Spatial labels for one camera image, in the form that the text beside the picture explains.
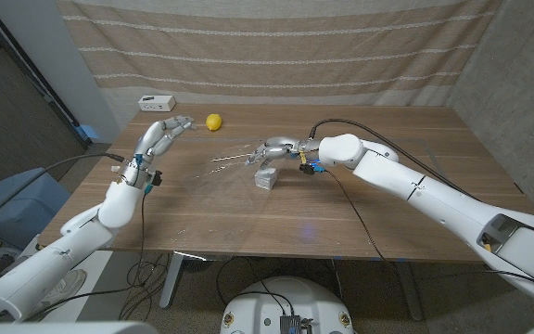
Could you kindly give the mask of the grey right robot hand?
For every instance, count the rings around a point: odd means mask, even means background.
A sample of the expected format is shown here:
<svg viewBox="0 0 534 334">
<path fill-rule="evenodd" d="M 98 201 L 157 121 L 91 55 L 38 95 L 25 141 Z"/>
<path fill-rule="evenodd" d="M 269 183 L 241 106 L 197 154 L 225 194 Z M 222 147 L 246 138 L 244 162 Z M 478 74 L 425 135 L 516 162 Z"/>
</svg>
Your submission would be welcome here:
<svg viewBox="0 0 534 334">
<path fill-rule="evenodd" d="M 248 156 L 245 165 L 258 163 L 261 169 L 265 169 L 272 161 L 295 159 L 301 152 L 307 156 L 318 155 L 320 143 L 320 140 L 314 139 L 297 139 L 288 136 L 270 137 Z"/>
</svg>

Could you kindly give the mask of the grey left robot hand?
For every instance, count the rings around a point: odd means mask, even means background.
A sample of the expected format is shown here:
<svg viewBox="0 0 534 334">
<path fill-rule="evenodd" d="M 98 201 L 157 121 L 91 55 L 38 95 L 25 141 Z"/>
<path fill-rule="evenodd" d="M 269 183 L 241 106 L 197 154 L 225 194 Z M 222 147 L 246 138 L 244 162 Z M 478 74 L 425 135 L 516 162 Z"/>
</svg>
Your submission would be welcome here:
<svg viewBox="0 0 534 334">
<path fill-rule="evenodd" d="M 117 183 L 142 188 L 153 178 L 155 160 L 165 154 L 176 138 L 186 130 L 196 130 L 196 121 L 188 116 L 173 116 L 153 122 L 139 138 L 133 156 L 117 171 Z"/>
</svg>

